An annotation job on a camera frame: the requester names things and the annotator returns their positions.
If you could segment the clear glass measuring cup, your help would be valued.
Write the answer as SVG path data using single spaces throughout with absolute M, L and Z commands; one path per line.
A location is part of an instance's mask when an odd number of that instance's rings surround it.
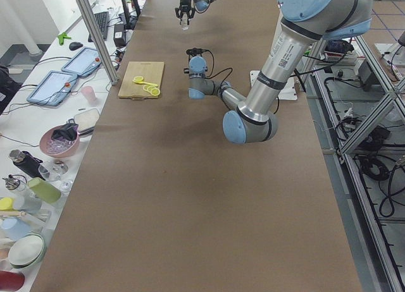
M 186 15 L 183 15 L 183 17 L 181 17 L 180 26 L 183 31 L 186 31 L 189 29 L 189 19 Z

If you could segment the pink plastic cup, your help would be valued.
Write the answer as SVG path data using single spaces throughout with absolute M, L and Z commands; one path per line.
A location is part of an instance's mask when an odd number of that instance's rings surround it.
M 97 97 L 94 92 L 94 89 L 91 86 L 82 87 L 81 93 L 85 97 L 85 99 L 88 101 L 89 104 L 96 103 Z

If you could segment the green plastic cup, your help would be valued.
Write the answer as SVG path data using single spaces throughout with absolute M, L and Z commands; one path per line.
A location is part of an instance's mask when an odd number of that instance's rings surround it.
M 41 178 L 32 178 L 27 182 L 28 187 L 48 204 L 56 203 L 61 198 L 61 192 Z

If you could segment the bamboo cutting board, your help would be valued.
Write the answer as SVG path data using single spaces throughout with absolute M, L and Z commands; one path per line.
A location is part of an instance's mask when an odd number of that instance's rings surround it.
M 165 63 L 161 61 L 130 61 L 123 77 L 120 99 L 158 99 Z

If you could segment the black keyboard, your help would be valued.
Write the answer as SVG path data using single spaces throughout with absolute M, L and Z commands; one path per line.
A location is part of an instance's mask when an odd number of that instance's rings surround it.
M 99 27 L 99 31 L 102 35 L 103 40 L 108 38 L 108 22 L 109 22 L 109 12 L 103 11 L 99 13 L 94 13 L 95 21 Z

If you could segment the lemon slice on knife end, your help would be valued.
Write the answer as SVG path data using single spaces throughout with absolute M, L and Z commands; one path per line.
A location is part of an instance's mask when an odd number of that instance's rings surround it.
M 139 83 L 144 81 L 144 77 L 143 76 L 135 76 L 134 79 L 132 80 L 134 83 Z

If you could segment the lemon slice at board corner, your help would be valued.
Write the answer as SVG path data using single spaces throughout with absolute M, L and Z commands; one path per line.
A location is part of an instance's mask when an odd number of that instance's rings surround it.
M 154 88 L 151 90 L 151 95 L 158 96 L 160 94 L 160 89 Z

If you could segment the far blue teach pendant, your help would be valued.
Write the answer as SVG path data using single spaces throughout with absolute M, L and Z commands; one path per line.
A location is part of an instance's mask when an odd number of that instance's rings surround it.
M 61 68 L 61 71 L 79 77 L 87 77 L 98 69 L 100 65 L 101 59 L 98 51 L 90 47 L 84 47 Z

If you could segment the blue teach pendant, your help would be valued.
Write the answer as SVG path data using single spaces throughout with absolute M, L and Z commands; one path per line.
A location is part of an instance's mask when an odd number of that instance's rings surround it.
M 87 77 L 98 69 L 100 65 L 101 59 L 98 51 L 90 47 L 84 47 L 61 68 L 61 71 L 79 77 Z
M 56 107 L 73 90 L 78 75 L 50 71 L 27 97 L 27 102 L 38 106 Z

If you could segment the black computer mouse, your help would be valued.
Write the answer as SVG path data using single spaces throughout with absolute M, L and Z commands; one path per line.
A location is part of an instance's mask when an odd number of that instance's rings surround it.
M 81 42 L 71 42 L 69 44 L 69 50 L 76 51 L 77 49 L 81 48 L 83 44 Z

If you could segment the white lidded container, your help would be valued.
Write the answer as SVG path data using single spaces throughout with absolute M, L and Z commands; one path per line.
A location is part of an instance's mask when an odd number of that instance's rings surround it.
M 100 117 L 98 109 L 88 109 L 82 113 L 74 115 L 73 121 L 78 125 L 77 132 L 80 136 L 91 134 Z

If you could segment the pink bowl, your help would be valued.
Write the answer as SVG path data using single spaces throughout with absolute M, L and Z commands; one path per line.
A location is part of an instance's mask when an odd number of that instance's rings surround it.
M 61 128 L 61 125 L 55 126 L 43 134 L 39 142 L 40 150 L 47 156 L 56 159 L 71 157 L 76 153 L 79 147 L 79 136 L 77 136 L 75 140 L 67 140 L 63 137 L 53 139 L 53 132 L 59 128 Z

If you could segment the black bottle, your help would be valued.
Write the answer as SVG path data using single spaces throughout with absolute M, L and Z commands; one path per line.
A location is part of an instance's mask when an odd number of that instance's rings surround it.
M 45 180 L 46 178 L 41 175 L 39 168 L 43 163 L 43 160 L 40 160 L 31 155 L 28 151 L 21 150 L 12 150 L 8 156 L 13 164 L 25 174 L 31 178 L 41 178 Z

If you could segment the green rimmed white bowl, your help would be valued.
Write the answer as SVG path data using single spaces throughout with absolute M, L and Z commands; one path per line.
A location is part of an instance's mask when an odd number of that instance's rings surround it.
M 46 242 L 43 236 L 32 233 L 13 244 L 8 260 L 15 269 L 22 269 L 40 262 L 45 252 Z

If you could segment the aluminium frame post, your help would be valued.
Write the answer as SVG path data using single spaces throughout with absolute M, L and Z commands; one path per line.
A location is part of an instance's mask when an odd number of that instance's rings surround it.
M 102 38 L 101 31 L 99 30 L 96 19 L 94 18 L 89 0 L 76 0 L 76 3 L 79 7 L 85 25 L 92 37 L 93 43 L 99 53 L 107 76 L 111 84 L 116 85 L 118 83 L 118 75 L 116 74 L 116 70 L 112 64 L 106 44 Z

